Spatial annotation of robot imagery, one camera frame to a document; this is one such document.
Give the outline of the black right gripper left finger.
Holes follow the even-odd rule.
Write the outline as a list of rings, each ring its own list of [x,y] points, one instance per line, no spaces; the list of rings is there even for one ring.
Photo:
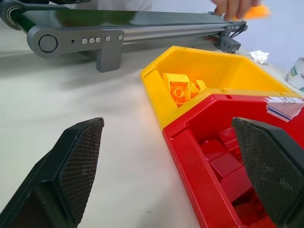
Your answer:
[[[0,213],[0,228],[77,228],[95,180],[103,127],[98,117],[65,129]]]

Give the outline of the crumpled white paper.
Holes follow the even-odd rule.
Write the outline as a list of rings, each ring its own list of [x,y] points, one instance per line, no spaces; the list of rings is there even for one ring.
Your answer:
[[[268,56],[269,56],[268,52],[263,52],[261,50],[257,50],[257,51],[251,51],[249,53],[250,53],[250,56],[253,59],[253,61],[256,63],[264,64],[268,60]]]

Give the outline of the red plastic bin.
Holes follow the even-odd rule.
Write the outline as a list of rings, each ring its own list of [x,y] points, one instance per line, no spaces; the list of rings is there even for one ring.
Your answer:
[[[304,148],[304,100],[210,95],[163,129],[200,228],[276,228],[247,177],[231,122],[287,131]]]

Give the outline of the white paper label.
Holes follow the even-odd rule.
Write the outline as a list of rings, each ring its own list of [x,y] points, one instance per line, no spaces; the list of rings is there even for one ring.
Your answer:
[[[265,98],[267,113],[285,122],[293,120],[304,108],[304,99],[269,96]]]

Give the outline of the person's bare hand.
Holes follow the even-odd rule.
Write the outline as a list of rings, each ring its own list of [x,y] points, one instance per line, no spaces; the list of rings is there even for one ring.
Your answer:
[[[255,7],[260,0],[211,0],[216,5],[214,14],[217,16],[224,15],[226,21],[234,17],[242,19],[251,7]]]

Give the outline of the small yellow toy block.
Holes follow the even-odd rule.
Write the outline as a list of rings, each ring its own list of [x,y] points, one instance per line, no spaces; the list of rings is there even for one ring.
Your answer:
[[[195,82],[190,82],[190,96],[195,97],[197,94],[201,93],[207,88],[203,80],[195,80]]]

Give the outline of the orange toy block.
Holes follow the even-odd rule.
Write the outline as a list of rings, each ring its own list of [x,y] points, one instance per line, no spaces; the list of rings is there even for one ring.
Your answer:
[[[271,14],[269,8],[265,5],[250,7],[241,19],[260,19],[268,17]]]

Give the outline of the red toy block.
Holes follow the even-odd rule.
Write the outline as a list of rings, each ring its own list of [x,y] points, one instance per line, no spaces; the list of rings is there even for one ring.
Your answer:
[[[224,177],[220,181],[220,184],[231,203],[252,188],[251,181],[244,166]]]
[[[226,147],[217,139],[206,140],[199,146],[208,162],[228,153]]]
[[[230,153],[225,153],[209,162],[218,180],[239,169],[242,164]]]

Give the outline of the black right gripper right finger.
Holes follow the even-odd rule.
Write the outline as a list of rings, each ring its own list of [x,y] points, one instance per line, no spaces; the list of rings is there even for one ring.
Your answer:
[[[234,117],[247,175],[277,226],[304,226],[304,149],[282,128]]]

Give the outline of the yellow plastic bin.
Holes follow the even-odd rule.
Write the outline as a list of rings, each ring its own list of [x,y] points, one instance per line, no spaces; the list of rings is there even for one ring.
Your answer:
[[[207,88],[178,107],[163,81],[163,73],[185,74]],[[248,57],[172,46],[140,73],[161,129],[211,94],[300,97]]]

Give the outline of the grey conveyor belt unit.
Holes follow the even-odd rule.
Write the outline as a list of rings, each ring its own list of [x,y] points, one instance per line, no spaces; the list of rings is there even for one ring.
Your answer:
[[[152,39],[214,35],[216,47],[236,53],[235,36],[245,21],[227,22],[209,13],[70,9],[65,0],[0,0],[0,19],[27,35],[29,48],[41,58],[95,50],[100,72],[117,70],[123,44]]]

